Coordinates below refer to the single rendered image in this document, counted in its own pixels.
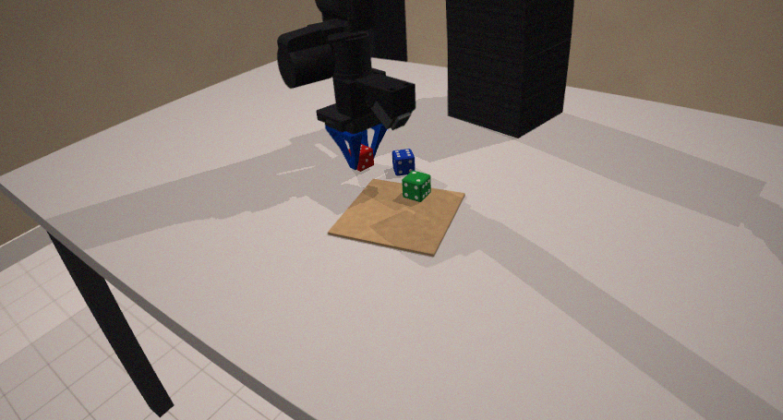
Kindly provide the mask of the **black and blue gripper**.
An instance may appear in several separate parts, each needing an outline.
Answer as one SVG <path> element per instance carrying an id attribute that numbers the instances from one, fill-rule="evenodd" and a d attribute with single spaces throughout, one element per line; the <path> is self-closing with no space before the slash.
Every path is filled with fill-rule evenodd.
<path id="1" fill-rule="evenodd" d="M 377 116 L 375 116 L 373 112 L 362 114 L 356 118 L 351 118 L 344 114 L 338 113 L 336 89 L 335 89 L 335 81 L 334 81 L 335 78 L 355 79 L 355 78 L 359 78 L 359 74 L 354 74 L 354 75 L 333 74 L 332 80 L 333 80 L 333 87 L 334 87 L 335 104 L 318 109 L 317 118 L 319 121 L 325 123 L 325 129 L 328 131 L 328 133 L 331 135 L 335 143 L 341 149 L 343 156 L 345 157 L 350 168 L 357 170 L 361 144 L 368 147 L 367 130 L 371 128 L 374 129 L 375 131 L 370 147 L 371 149 L 373 149 L 373 157 L 375 158 L 379 144 L 381 143 L 387 129 L 377 118 Z M 351 152 L 349 152 L 345 140 L 348 142 Z"/>

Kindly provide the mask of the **tan flat mat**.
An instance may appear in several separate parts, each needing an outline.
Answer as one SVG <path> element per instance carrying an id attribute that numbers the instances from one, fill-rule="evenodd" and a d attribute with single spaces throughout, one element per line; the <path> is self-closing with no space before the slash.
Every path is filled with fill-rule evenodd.
<path id="1" fill-rule="evenodd" d="M 434 257 L 464 196 L 431 188 L 418 202 L 402 183 L 372 179 L 328 234 Z"/>

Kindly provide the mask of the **red die with white pips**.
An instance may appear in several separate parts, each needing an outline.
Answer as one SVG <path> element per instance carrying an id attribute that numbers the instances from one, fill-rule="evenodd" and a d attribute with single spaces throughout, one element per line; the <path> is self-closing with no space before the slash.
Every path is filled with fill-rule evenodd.
<path id="1" fill-rule="evenodd" d="M 373 165 L 374 165 L 373 149 L 361 144 L 357 170 L 361 172 Z"/>

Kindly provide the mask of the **green dice with white pips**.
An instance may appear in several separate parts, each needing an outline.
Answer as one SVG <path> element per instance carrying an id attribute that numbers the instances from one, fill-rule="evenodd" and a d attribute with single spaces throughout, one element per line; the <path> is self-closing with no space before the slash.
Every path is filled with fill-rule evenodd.
<path id="1" fill-rule="evenodd" d="M 404 198 L 421 202 L 431 193 L 430 174 L 412 171 L 402 179 L 402 184 Z"/>

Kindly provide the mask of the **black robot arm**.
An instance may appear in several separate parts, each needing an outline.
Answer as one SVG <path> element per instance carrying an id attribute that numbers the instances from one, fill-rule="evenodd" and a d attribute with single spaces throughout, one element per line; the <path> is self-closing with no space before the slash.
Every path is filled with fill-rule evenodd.
<path id="1" fill-rule="evenodd" d="M 359 74 L 355 79 L 334 79 L 338 113 L 356 118 L 373 111 L 386 129 L 404 126 L 416 108 L 416 84 L 372 68 L 369 33 L 362 31 L 375 28 L 377 0 L 315 2 L 322 22 L 286 32 L 277 40 L 285 85 L 293 89 L 333 74 Z M 372 74 L 363 77 L 371 69 Z"/>

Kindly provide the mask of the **blue die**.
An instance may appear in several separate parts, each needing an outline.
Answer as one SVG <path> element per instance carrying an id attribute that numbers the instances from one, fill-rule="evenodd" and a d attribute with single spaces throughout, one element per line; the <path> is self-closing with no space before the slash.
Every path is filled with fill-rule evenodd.
<path id="1" fill-rule="evenodd" d="M 392 152 L 392 167 L 395 175 L 406 175 L 415 171 L 415 156 L 410 149 Z"/>

